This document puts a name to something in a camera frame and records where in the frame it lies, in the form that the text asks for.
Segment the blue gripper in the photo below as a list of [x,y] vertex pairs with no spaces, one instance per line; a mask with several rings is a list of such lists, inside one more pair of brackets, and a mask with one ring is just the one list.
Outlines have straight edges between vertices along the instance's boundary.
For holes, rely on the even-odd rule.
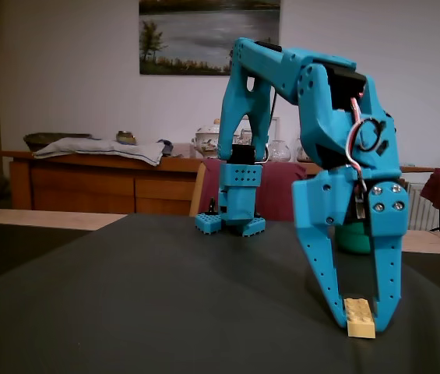
[[394,121],[370,76],[301,76],[297,105],[301,145],[321,168],[315,178],[293,185],[297,237],[336,323],[346,326],[327,227],[343,224],[357,199],[369,203],[375,330],[382,332],[401,299],[408,228],[409,196],[392,182],[401,174]]

